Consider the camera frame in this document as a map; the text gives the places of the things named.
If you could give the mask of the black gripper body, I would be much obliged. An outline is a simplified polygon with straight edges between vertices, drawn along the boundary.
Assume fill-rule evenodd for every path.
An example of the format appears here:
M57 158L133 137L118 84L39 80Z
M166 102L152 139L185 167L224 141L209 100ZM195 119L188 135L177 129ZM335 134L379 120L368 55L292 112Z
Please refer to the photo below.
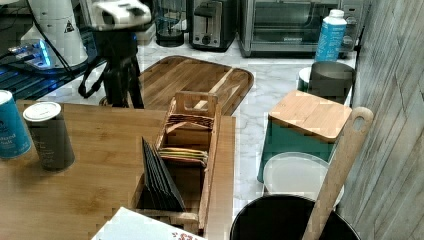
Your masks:
M137 38L129 31L95 31L97 56L106 61L100 79L107 103L113 107L128 107L128 98L136 109L143 109L137 61Z

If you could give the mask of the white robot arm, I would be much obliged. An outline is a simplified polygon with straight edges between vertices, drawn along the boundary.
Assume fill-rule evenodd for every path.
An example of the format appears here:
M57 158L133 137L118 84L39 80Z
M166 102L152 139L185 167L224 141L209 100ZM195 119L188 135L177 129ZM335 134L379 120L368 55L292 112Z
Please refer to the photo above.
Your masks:
M88 61L80 31L76 25L72 0L25 0L33 26L24 34L24 42L36 41L41 48L40 69L63 69L69 73ZM96 56L88 62L89 76L101 61L106 67L91 87L81 82L78 93L87 99L99 89L106 92L107 103L114 107L142 109L144 103L139 82L137 36L135 31L151 26L154 5L141 0L79 0L86 26L94 39Z

